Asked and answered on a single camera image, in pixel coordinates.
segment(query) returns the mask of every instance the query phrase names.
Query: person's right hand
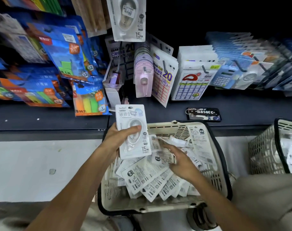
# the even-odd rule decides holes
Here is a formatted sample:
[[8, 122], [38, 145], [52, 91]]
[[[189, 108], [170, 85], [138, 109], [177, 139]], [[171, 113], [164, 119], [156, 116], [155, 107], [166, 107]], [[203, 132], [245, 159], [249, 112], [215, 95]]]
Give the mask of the person's right hand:
[[174, 174], [192, 183], [193, 179], [196, 178], [197, 174], [200, 174], [200, 172], [192, 163], [191, 159], [174, 145], [165, 143], [163, 147], [168, 148], [170, 152], [175, 155], [176, 164], [169, 164]]

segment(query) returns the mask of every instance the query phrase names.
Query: metal hook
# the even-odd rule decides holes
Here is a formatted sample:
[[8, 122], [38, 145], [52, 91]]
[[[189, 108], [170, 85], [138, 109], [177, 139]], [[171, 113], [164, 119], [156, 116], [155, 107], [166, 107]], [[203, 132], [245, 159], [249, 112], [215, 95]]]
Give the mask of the metal hook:
[[167, 73], [167, 70], [166, 70], [166, 67], [165, 67], [165, 61], [163, 61], [163, 69], [164, 69], [164, 72]]
[[204, 66], [204, 65], [202, 65], [202, 69], [203, 69], [203, 71], [204, 71], [205, 73], [209, 73], [208, 71], [206, 71], [206, 69], [205, 69], [205, 66]]
[[[255, 61], [259, 62], [258, 58], [257, 57], [253, 57], [255, 59]], [[260, 67], [265, 71], [267, 72], [266, 68], [261, 64], [261, 63], [258, 63], [260, 65]]]
[[242, 69], [242, 67], [241, 67], [240, 64], [237, 62], [237, 60], [232, 60], [232, 62], [236, 63], [237, 67], [239, 67], [239, 69], [240, 69], [241, 72], [248, 72], [247, 70]]

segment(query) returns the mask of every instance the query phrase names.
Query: smartphone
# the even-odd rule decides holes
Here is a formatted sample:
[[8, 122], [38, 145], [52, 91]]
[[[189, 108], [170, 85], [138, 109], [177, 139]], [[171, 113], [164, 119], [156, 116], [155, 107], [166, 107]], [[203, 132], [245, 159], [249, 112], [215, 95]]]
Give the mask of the smartphone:
[[185, 111], [188, 120], [204, 120], [208, 122], [220, 122], [222, 120], [217, 108], [187, 108]]

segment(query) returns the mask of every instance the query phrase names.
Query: forearm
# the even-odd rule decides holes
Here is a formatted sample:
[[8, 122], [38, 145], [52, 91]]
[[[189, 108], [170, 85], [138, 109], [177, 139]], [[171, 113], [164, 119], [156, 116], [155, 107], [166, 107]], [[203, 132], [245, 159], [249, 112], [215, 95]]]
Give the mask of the forearm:
[[196, 175], [191, 183], [201, 194], [223, 231], [259, 230], [248, 216], [221, 195], [199, 171]]
[[26, 231], [80, 230], [111, 156], [98, 147]]

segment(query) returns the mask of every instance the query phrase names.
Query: white floor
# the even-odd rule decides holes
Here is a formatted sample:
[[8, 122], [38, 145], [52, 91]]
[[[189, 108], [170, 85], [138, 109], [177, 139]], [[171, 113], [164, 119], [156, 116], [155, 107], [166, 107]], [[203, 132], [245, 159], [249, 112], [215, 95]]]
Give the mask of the white floor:
[[[236, 177], [248, 174], [248, 141], [252, 138], [217, 137], [228, 170]], [[100, 143], [101, 140], [0, 142], [0, 202], [50, 201]], [[146, 230], [191, 230], [185, 210], [144, 214], [140, 220]]]

